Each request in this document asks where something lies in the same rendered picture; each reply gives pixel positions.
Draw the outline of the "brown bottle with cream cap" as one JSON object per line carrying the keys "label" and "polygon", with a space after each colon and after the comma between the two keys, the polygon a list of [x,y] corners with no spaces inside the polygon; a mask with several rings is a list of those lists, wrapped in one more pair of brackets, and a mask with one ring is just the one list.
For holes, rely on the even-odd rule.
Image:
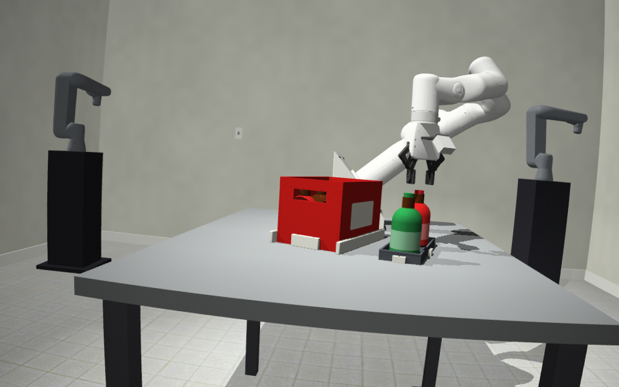
{"label": "brown bottle with cream cap", "polygon": [[325,192],[316,191],[316,194],[312,196],[316,202],[323,202],[325,200]]}

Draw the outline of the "green bottle with pale green label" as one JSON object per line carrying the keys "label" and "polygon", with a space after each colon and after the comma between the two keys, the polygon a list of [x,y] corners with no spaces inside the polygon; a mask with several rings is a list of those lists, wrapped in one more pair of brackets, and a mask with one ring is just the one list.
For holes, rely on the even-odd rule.
{"label": "green bottle with pale green label", "polygon": [[389,250],[419,254],[422,217],[415,206],[415,194],[404,193],[402,207],[391,218]]}

